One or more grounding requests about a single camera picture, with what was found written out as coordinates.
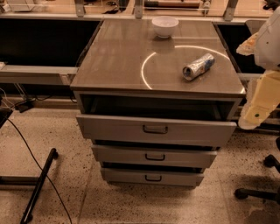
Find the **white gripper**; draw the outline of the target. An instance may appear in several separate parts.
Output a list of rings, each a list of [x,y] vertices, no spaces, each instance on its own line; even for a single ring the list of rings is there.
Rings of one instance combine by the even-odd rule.
[[[253,54],[257,36],[257,32],[251,35],[237,47],[236,52],[244,56]],[[252,130],[263,123],[280,104],[280,72],[266,71],[258,79],[251,80],[246,100],[238,125],[244,130]]]

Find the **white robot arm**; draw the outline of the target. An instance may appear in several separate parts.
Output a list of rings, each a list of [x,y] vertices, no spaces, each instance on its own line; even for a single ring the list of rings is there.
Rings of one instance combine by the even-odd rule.
[[[265,70],[259,78],[249,81],[247,102],[238,121],[240,128],[252,130],[280,104],[280,7],[236,52],[245,56],[253,54],[255,64]]]

